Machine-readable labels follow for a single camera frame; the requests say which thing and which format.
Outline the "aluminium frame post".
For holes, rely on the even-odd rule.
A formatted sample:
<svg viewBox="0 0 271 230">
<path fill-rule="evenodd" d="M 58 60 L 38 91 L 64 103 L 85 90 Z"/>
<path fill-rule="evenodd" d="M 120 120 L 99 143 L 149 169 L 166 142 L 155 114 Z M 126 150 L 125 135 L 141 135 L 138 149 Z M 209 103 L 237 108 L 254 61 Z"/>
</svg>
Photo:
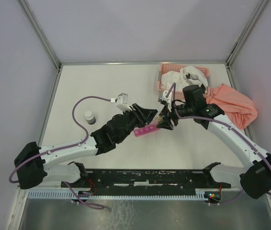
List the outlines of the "aluminium frame post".
<svg viewBox="0 0 271 230">
<path fill-rule="evenodd" d="M 35 34 L 37 35 L 43 49 L 47 53 L 48 57 L 50 58 L 53 65 L 56 69 L 60 69 L 61 62 L 59 61 L 57 55 L 55 54 L 53 48 L 51 47 L 44 31 L 36 18 L 33 9 L 31 8 L 29 2 L 27 0 L 17 0 L 20 8 L 22 9 L 25 17 L 29 21 L 31 27 L 33 28 Z"/>
<path fill-rule="evenodd" d="M 255 7 L 250 19 L 244 26 L 242 32 L 240 33 L 238 39 L 235 42 L 235 45 L 226 60 L 226 65 L 228 68 L 233 67 L 239 53 L 241 52 L 243 46 L 247 42 L 247 39 L 251 35 L 252 31 L 254 30 L 256 24 L 260 20 L 261 16 L 265 12 L 266 8 L 268 7 L 270 0 L 260 0 Z"/>
</svg>

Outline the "amber pill bottle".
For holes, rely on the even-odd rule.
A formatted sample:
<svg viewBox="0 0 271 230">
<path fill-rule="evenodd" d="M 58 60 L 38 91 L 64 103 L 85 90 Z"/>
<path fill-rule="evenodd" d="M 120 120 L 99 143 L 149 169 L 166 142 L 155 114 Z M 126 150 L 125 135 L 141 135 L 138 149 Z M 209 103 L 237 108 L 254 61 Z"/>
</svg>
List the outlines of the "amber pill bottle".
<svg viewBox="0 0 271 230">
<path fill-rule="evenodd" d="M 166 115 L 163 112 L 160 112 L 159 115 L 156 118 L 156 122 L 158 124 L 164 122 L 166 120 Z"/>
</svg>

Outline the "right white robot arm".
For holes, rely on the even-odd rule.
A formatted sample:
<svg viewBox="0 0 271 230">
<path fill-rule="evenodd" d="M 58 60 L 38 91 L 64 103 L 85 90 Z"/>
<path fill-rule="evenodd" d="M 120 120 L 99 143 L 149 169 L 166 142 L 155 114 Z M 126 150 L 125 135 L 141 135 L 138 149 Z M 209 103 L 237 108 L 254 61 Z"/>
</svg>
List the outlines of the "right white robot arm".
<svg viewBox="0 0 271 230">
<path fill-rule="evenodd" d="M 240 160 L 242 167 L 217 164 L 202 175 L 207 187 L 228 183 L 244 191 L 253 199 L 264 194 L 271 196 L 271 153 L 255 144 L 240 131 L 216 104 L 208 104 L 198 85 L 183 88 L 184 101 L 179 105 L 175 97 L 176 85 L 159 95 L 164 105 L 157 128 L 173 130 L 182 119 L 193 119 L 217 136 Z"/>
</svg>

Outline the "white cap pill bottle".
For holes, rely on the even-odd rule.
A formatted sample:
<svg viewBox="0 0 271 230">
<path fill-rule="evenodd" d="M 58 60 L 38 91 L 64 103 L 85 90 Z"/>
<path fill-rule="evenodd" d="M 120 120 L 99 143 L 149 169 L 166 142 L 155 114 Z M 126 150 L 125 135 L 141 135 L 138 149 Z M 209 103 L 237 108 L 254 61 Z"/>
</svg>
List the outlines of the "white cap pill bottle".
<svg viewBox="0 0 271 230">
<path fill-rule="evenodd" d="M 96 123 L 96 118 L 95 118 L 94 114 L 92 113 L 92 111 L 86 111 L 84 113 L 84 117 L 89 125 L 93 125 Z"/>
</svg>

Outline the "right aluminium frame post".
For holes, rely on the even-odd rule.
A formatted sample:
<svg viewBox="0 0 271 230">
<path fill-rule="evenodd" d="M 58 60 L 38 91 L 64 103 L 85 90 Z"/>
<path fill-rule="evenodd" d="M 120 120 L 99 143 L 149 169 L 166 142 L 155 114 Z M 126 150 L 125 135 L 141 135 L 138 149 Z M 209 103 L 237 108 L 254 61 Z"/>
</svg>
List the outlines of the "right aluminium frame post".
<svg viewBox="0 0 271 230">
<path fill-rule="evenodd" d="M 255 7 L 250 19 L 244 26 L 242 32 L 240 33 L 238 39 L 235 42 L 235 45 L 226 60 L 226 65 L 228 68 L 233 67 L 239 53 L 241 52 L 243 46 L 247 42 L 247 39 L 251 35 L 252 31 L 254 30 L 256 24 L 260 20 L 261 16 L 265 12 L 266 8 L 268 7 L 270 0 L 260 0 Z"/>
</svg>

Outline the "pink weekly pill organizer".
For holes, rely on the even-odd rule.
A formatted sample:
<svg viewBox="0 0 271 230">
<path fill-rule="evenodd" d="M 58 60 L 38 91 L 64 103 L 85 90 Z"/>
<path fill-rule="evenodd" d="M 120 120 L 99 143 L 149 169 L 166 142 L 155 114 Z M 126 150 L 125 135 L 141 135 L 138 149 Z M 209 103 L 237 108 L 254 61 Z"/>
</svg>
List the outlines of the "pink weekly pill organizer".
<svg viewBox="0 0 271 230">
<path fill-rule="evenodd" d="M 148 126 L 145 127 L 141 127 L 141 128 L 136 128 L 133 133 L 136 137 L 140 137 L 155 131 L 158 131 L 159 128 L 157 128 L 156 124 L 150 124 Z"/>
</svg>

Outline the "pink plastic basket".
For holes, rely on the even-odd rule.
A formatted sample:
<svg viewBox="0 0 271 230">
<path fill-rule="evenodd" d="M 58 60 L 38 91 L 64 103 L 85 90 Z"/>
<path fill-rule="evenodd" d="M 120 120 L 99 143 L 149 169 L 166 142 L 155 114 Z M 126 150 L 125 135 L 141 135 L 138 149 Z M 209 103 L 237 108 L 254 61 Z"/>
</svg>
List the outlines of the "pink plastic basket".
<svg viewBox="0 0 271 230">
<path fill-rule="evenodd" d="M 210 93 L 210 70 L 207 67 L 180 64 L 161 64 L 157 88 L 160 92 L 168 92 L 176 85 L 176 98 L 183 99 L 182 89 L 186 86 L 197 85 L 207 96 Z"/>
</svg>

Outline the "left aluminium frame post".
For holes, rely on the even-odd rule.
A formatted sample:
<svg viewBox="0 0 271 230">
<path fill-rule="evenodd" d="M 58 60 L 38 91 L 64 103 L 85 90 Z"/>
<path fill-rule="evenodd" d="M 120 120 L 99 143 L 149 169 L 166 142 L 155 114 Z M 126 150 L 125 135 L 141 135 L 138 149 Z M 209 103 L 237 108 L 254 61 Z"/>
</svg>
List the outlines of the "left aluminium frame post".
<svg viewBox="0 0 271 230">
<path fill-rule="evenodd" d="M 22 9 L 25 17 L 29 21 L 31 27 L 33 28 L 35 34 L 37 35 L 43 49 L 47 53 L 48 57 L 50 58 L 53 65 L 56 69 L 60 69 L 61 62 L 59 61 L 57 55 L 55 54 L 53 48 L 51 47 L 44 31 L 36 18 L 33 9 L 31 8 L 29 2 L 27 0 L 17 0 L 20 8 Z"/>
</svg>

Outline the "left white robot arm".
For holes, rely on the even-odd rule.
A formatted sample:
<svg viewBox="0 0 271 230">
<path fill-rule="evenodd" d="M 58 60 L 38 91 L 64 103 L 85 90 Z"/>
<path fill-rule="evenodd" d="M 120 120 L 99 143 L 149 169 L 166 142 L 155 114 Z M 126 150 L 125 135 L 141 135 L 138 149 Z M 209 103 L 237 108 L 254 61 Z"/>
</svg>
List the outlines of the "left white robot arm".
<svg viewBox="0 0 271 230">
<path fill-rule="evenodd" d="M 18 178 L 16 183 L 23 190 L 43 182 L 67 182 L 83 187 L 88 182 L 84 165 L 64 163 L 114 150 L 135 128 L 149 125 L 157 113 L 156 109 L 145 109 L 134 103 L 78 142 L 52 147 L 40 147 L 36 142 L 27 143 L 14 160 L 13 173 Z"/>
</svg>

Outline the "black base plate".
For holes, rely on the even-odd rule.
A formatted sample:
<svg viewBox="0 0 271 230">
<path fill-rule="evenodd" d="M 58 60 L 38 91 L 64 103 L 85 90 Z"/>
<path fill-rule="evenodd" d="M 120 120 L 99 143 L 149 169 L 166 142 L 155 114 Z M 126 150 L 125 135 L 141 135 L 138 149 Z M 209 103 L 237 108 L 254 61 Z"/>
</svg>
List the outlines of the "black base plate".
<svg viewBox="0 0 271 230">
<path fill-rule="evenodd" d="M 97 196 L 195 195 L 195 190 L 218 191 L 231 185 L 216 182 L 208 170 L 88 169 L 87 175 L 71 183 Z"/>
</svg>

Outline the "salmon pink cloth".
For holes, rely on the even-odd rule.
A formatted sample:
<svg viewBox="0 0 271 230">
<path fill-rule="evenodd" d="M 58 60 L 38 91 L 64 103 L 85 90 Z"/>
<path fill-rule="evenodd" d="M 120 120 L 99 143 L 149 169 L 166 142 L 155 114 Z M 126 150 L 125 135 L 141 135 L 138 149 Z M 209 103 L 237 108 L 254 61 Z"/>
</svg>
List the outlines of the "salmon pink cloth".
<svg viewBox="0 0 271 230">
<path fill-rule="evenodd" d="M 258 116 L 254 102 L 226 84 L 211 88 L 206 102 L 218 105 L 240 130 L 245 129 Z"/>
</svg>

